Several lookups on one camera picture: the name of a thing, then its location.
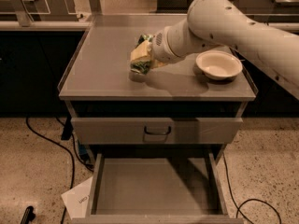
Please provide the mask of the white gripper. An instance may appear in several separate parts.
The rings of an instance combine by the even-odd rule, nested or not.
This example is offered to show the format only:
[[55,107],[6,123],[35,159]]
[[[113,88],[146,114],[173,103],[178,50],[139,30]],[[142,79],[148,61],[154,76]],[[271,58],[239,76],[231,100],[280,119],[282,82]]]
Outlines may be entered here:
[[[168,31],[166,26],[159,31],[152,39],[152,56],[155,60],[151,62],[151,69],[166,66],[167,63],[178,63],[182,58],[177,56],[168,44]],[[139,44],[130,55],[131,63],[147,62],[151,60],[151,42],[148,40]]]

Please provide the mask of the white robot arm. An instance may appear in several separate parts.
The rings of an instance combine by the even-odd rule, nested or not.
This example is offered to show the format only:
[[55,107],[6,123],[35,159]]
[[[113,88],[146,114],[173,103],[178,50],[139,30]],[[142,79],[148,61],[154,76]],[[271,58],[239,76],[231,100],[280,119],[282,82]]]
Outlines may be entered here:
[[184,20],[140,36],[130,69],[146,75],[219,45],[238,52],[299,98],[299,35],[254,21],[228,0],[193,0]]

